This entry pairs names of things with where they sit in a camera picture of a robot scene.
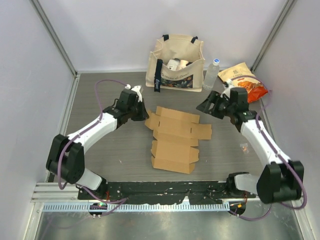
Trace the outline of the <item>brown cardboard box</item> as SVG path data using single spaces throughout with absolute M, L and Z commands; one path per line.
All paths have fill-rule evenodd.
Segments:
M 212 125 L 200 123 L 198 114 L 161 106 L 147 111 L 145 126 L 153 131 L 152 167 L 158 170 L 190 174 L 199 161 L 199 141 L 212 138 Z

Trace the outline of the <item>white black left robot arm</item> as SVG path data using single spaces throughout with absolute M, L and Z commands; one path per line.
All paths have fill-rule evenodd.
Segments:
M 53 138 L 46 169 L 69 184 L 76 184 L 93 198 L 100 200 L 107 193 L 107 181 L 85 167 L 85 153 L 105 135 L 132 121 L 145 121 L 149 115 L 145 108 L 141 86 L 127 85 L 113 105 L 91 123 L 67 136 Z

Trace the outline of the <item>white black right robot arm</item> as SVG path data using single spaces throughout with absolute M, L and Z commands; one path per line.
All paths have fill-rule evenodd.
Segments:
M 303 164 L 299 160 L 291 160 L 277 146 L 257 112 L 249 109 L 245 88 L 232 87 L 223 93 L 212 91 L 197 106 L 197 110 L 218 119 L 229 117 L 238 132 L 251 144 L 264 166 L 260 176 L 250 173 L 237 173 L 233 176 L 233 180 L 225 186 L 230 197 L 236 198 L 247 191 L 257 195 L 265 204 L 299 199 L 306 204 Z

